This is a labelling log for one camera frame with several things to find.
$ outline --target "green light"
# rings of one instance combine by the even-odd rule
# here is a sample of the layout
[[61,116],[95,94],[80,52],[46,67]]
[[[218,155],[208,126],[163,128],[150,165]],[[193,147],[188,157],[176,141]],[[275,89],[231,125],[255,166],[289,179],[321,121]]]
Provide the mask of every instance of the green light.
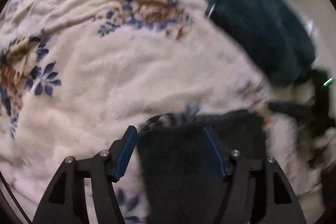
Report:
[[334,82],[334,80],[332,78],[329,78],[327,81],[325,81],[325,83],[323,84],[324,87],[327,87],[329,85],[331,85]]

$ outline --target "dark teal towel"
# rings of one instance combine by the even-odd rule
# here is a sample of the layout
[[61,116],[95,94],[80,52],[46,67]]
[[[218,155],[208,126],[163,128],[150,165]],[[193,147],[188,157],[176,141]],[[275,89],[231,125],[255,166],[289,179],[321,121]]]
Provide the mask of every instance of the dark teal towel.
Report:
[[243,46],[275,85],[289,85],[310,70],[313,44],[282,0],[208,0],[210,19]]

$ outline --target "metal screw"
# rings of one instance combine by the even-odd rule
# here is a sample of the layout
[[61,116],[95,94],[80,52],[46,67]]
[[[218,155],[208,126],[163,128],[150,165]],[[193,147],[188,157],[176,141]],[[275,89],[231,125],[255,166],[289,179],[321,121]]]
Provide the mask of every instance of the metal screw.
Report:
[[100,155],[101,157],[106,157],[108,154],[109,154],[109,151],[108,151],[108,150],[102,150],[102,151],[99,152],[99,155]]
[[240,156],[240,151],[235,149],[231,151],[231,155],[234,157],[239,157]]
[[71,157],[71,156],[69,156],[69,157],[66,157],[64,161],[65,161],[66,163],[69,164],[69,163],[71,163],[73,160],[74,160],[74,158]]
[[268,162],[270,162],[270,163],[274,163],[274,162],[275,162],[275,158],[274,158],[273,156],[268,156],[268,157],[267,157],[267,160],[268,160]]

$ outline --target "white fleece blanket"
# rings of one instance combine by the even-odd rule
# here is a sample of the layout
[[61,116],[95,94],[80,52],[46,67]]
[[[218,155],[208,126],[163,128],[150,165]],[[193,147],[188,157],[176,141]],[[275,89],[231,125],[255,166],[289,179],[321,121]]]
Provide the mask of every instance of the white fleece blanket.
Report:
[[[293,122],[265,108],[277,96],[237,43],[204,18],[206,7],[206,0],[10,0],[0,15],[7,182],[36,208],[66,156],[91,157],[128,125],[199,104],[201,113],[259,112],[268,153],[295,192],[317,184],[319,171],[297,155]],[[124,218],[145,222],[136,152],[114,187]],[[92,201],[88,207],[94,221]]]

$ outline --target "black cloth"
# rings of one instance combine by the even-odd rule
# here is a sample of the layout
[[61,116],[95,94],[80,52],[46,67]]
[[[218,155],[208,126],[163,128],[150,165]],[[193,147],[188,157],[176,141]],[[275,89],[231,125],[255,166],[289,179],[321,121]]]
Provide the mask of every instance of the black cloth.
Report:
[[194,116],[193,122],[139,133],[137,145],[151,214],[148,223],[213,223],[231,180],[223,182],[203,145],[211,125],[229,150],[254,159],[266,156],[263,119],[247,110]]

